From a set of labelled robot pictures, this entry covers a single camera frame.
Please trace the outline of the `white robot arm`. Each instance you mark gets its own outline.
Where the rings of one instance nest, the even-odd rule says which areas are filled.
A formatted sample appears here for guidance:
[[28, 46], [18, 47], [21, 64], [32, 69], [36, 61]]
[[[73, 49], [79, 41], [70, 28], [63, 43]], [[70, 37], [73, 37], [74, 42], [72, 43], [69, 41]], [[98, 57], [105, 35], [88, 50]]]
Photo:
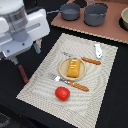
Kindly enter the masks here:
[[0, 0], [0, 60], [8, 59], [17, 65], [16, 56], [32, 45], [40, 52], [38, 42], [49, 32], [43, 8], [26, 11], [23, 0]]

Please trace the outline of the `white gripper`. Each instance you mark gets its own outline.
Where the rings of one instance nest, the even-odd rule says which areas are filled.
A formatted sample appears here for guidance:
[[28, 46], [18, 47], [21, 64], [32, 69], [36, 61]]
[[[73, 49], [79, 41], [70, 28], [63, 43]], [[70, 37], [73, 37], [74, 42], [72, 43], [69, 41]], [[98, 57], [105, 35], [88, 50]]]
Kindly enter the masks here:
[[41, 53], [40, 38], [48, 35], [49, 32], [44, 9], [31, 14], [26, 14], [24, 8], [13, 12], [0, 11], [0, 59], [10, 59], [18, 65], [15, 56], [29, 50], [34, 41], [36, 52]]

